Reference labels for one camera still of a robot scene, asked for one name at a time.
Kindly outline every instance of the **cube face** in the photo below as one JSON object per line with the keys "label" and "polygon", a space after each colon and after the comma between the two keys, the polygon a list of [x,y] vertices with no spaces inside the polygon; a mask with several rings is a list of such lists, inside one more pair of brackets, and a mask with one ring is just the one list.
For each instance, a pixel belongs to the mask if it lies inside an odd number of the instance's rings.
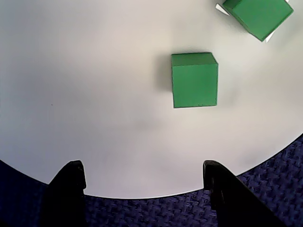
{"label": "cube face", "polygon": [[227,0],[223,6],[261,41],[294,11],[285,0]]}
{"label": "cube face", "polygon": [[218,63],[211,53],[173,54],[174,107],[217,105]]}

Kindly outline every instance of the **white tabletop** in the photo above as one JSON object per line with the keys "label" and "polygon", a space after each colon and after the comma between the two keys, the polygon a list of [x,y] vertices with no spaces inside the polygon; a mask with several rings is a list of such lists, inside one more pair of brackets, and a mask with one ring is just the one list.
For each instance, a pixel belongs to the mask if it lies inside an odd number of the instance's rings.
{"label": "white tabletop", "polygon": [[[86,194],[148,198],[235,174],[303,132],[303,2],[268,44],[210,0],[4,0],[0,159],[49,183],[84,163]],[[173,109],[172,53],[210,51],[217,107]]]}

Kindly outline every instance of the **green cube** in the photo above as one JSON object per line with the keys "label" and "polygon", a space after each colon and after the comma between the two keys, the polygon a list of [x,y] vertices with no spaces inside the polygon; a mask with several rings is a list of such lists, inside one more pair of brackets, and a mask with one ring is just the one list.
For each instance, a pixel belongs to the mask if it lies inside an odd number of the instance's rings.
{"label": "green cube", "polygon": [[285,0],[227,0],[223,6],[260,41],[264,41],[294,11]]}
{"label": "green cube", "polygon": [[174,107],[217,105],[218,63],[212,53],[173,54]]}

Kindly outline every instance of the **white paper piece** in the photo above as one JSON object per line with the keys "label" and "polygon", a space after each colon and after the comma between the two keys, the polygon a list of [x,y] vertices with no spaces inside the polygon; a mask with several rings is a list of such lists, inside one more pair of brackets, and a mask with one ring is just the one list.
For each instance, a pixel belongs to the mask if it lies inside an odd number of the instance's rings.
{"label": "white paper piece", "polygon": [[229,16],[228,12],[219,3],[216,4],[216,9]]}
{"label": "white paper piece", "polygon": [[265,40],[266,40],[266,43],[269,42],[269,40],[271,39],[271,37],[273,36],[274,33],[275,33],[275,31],[273,31],[272,33],[270,33],[269,36],[267,36],[267,38],[265,39]]}

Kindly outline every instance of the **blue textured fabric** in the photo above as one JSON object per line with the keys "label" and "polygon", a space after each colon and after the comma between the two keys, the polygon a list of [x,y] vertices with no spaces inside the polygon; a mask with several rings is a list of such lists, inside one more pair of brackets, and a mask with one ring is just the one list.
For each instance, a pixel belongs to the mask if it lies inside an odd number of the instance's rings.
{"label": "blue textured fabric", "polygon": [[[287,226],[303,226],[303,136],[239,178]],[[0,162],[0,219],[12,227],[36,227],[47,185]],[[149,200],[86,196],[90,227],[215,227],[209,192],[199,190]]]}

